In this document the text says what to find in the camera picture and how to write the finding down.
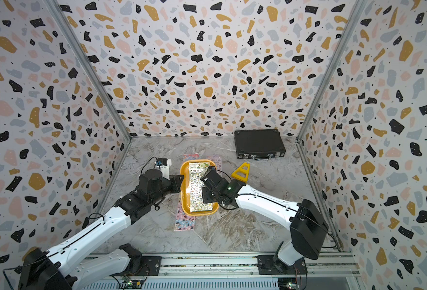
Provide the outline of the yellow plastic storage box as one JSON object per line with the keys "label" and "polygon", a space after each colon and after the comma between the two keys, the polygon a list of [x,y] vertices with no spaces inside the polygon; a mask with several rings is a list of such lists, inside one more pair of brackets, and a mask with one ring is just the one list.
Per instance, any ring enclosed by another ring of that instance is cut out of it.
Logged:
{"label": "yellow plastic storage box", "polygon": [[180,173],[184,176],[181,185],[181,206],[188,216],[208,216],[218,211],[216,202],[203,202],[203,182],[200,178],[207,172],[210,166],[216,164],[208,159],[195,159],[183,163]]}

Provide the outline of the red blue cat sticker sheet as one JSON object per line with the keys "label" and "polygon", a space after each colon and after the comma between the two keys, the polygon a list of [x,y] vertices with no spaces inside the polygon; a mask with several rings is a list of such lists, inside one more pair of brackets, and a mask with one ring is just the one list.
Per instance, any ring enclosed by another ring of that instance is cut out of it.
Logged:
{"label": "red blue cat sticker sheet", "polygon": [[198,160],[200,158],[200,155],[197,153],[190,153],[190,154],[185,154],[183,157],[183,161],[187,162],[187,161],[192,161],[192,160]]}

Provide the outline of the pink yellow cat sticker sheet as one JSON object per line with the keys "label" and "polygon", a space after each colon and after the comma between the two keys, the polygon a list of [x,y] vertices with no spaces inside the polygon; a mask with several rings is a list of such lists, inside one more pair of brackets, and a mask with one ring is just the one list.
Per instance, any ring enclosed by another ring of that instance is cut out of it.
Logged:
{"label": "pink yellow cat sticker sheet", "polygon": [[178,203],[177,213],[175,215],[175,227],[176,232],[191,231],[195,229],[195,216],[187,215],[181,202]]}

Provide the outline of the green animal sticker sheet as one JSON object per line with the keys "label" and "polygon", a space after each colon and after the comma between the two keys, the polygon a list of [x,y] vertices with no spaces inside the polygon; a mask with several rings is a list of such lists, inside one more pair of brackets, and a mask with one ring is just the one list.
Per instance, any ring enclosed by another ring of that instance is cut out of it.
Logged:
{"label": "green animal sticker sheet", "polygon": [[189,164],[188,194],[190,197],[190,211],[193,213],[212,210],[212,203],[206,204],[203,201],[204,183],[200,180],[209,166],[209,163]]}

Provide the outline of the purple 3D sticker sheet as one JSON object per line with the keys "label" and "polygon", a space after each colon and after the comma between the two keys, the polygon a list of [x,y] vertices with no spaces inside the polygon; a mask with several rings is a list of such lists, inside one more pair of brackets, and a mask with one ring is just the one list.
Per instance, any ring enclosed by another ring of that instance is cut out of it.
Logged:
{"label": "purple 3D sticker sheet", "polygon": [[208,157],[207,157],[207,159],[209,159],[209,160],[211,160],[213,163],[215,163],[215,167],[216,167],[218,170],[221,170],[221,169],[222,169],[222,165],[223,165],[223,163],[222,163],[222,159],[221,159],[221,157],[220,157],[219,155],[211,155],[211,156],[208,156]]}

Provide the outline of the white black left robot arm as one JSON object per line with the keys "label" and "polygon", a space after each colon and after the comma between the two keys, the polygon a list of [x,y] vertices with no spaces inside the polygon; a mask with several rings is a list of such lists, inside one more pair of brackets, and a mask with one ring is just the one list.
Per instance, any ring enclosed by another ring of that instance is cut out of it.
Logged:
{"label": "white black left robot arm", "polygon": [[80,290],[115,274],[148,275],[140,251],[130,244],[100,258],[85,258],[115,234],[131,227],[169,194],[181,192],[184,175],[149,169],[138,186],[119,198],[105,214],[62,243],[42,251],[33,250],[21,267],[20,290]]}

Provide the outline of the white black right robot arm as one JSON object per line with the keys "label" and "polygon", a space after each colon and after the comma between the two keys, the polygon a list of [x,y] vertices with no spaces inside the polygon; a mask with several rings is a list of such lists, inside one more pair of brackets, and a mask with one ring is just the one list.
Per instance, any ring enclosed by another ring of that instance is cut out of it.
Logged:
{"label": "white black right robot arm", "polygon": [[276,268],[284,271],[304,258],[317,260],[329,227],[316,205],[303,199],[286,201],[263,193],[243,181],[221,177],[208,167],[200,178],[203,200],[228,210],[251,210],[279,223],[290,231],[290,240],[279,245],[273,257]]}

